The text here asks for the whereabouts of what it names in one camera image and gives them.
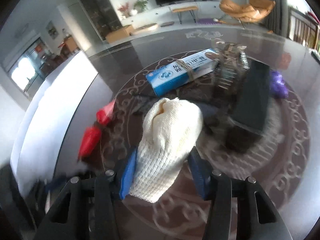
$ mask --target white cabinet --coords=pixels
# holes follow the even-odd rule
[[[198,6],[198,11],[195,11],[196,18],[219,18],[223,15],[223,12],[219,8],[219,2],[217,1],[185,2],[138,13],[135,16],[130,16],[122,20],[121,24],[122,26],[132,25],[133,28],[136,29],[150,23],[162,24],[170,21],[178,21],[177,13],[172,13],[171,10],[189,6]],[[182,13],[182,24],[183,21],[192,21],[192,16],[188,11]]]

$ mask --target blue and white box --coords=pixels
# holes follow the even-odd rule
[[[217,64],[217,61],[208,58],[206,54],[218,55],[213,49],[206,49],[181,59],[192,68],[194,79],[212,72]],[[191,81],[187,71],[176,61],[147,74],[146,78],[157,96]]]

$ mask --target purple mat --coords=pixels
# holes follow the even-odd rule
[[[213,24],[219,24],[219,22],[215,22],[213,20],[213,18],[203,18],[203,19],[199,19],[197,21],[197,23],[199,24],[206,24],[206,25],[213,25]]]

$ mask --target framed picture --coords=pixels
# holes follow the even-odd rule
[[[50,21],[47,24],[46,30],[53,40],[59,35],[59,33],[58,33],[56,27],[53,25],[52,21]]]

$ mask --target blue gripper pad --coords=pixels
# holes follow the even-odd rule
[[[200,157],[196,147],[193,147],[188,156],[188,164],[198,194],[203,200],[210,199],[213,191],[211,184],[212,166]]]
[[[124,200],[125,196],[129,194],[129,190],[133,181],[134,172],[136,169],[136,158],[137,158],[137,148],[133,150],[131,156],[129,157],[127,164],[118,178],[120,183],[119,187],[119,198]]]

